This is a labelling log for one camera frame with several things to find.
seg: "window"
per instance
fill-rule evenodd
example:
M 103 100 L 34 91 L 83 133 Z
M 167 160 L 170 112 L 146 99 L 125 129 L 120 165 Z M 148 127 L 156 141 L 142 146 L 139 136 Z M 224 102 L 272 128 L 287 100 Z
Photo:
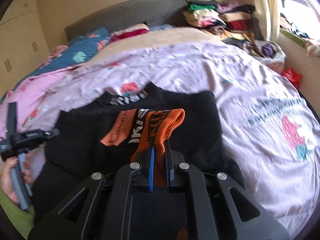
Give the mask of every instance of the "window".
M 290 23 L 307 33 L 310 38 L 320 39 L 320 23 L 314 10 L 308 6 L 306 0 L 281 0 L 283 13 Z

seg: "purple folded garment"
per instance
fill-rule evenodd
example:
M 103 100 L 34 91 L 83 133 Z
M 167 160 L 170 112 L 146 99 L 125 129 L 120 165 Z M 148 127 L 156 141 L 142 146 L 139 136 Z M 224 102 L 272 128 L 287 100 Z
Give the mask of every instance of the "purple folded garment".
M 221 2 L 217 5 L 216 11 L 218 13 L 226 13 L 226 12 L 231 11 L 232 9 L 234 9 L 238 6 L 242 6 L 245 4 L 246 4 L 245 2 L 236 1 L 236 0 Z
M 273 49 L 271 44 L 266 44 L 261 48 L 261 53 L 265 57 L 274 57 L 274 55 L 276 54 L 276 51 Z

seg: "orange fabric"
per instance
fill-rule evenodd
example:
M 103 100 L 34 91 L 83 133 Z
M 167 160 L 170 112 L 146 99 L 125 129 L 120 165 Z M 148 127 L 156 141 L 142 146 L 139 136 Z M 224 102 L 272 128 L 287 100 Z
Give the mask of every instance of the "orange fabric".
M 105 146 L 118 146 L 122 143 L 129 136 L 136 111 L 137 109 L 121 111 L 110 132 L 100 142 Z
M 176 129 L 184 120 L 183 109 L 164 110 L 147 113 L 145 125 L 140 138 L 137 151 L 132 155 L 131 162 L 134 162 L 136 153 L 148 149 L 148 139 L 155 137 L 155 186 L 164 187 L 164 141 L 167 140 L 172 131 Z

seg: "white wardrobe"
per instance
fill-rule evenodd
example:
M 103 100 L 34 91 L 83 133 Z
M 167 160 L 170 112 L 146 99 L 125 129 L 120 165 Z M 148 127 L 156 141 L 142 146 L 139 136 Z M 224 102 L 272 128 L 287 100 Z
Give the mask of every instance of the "white wardrobe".
M 0 97 L 48 55 L 37 0 L 14 0 L 0 21 Z

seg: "plastic bag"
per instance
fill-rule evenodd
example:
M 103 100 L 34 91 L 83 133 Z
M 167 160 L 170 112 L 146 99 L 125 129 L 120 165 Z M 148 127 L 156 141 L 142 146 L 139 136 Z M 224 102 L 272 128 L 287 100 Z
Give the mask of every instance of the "plastic bag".
M 252 53 L 250 53 L 250 47 L 253 45 L 255 50 L 261 53 L 261 48 L 266 45 L 271 44 L 273 49 L 276 51 L 276 54 L 273 58 L 271 57 L 258 57 L 254 56 Z M 273 71 L 277 72 L 278 74 L 281 74 L 284 71 L 284 61 L 285 61 L 285 53 L 282 51 L 281 47 L 271 41 L 254 41 L 254 43 L 245 42 L 243 45 L 243 50 L 253 56 L 255 59 L 260 61 L 263 65 L 266 65 L 268 68 L 272 69 Z
M 296 89 L 299 89 L 302 75 L 297 74 L 293 68 L 284 71 L 281 75 L 286 77 Z

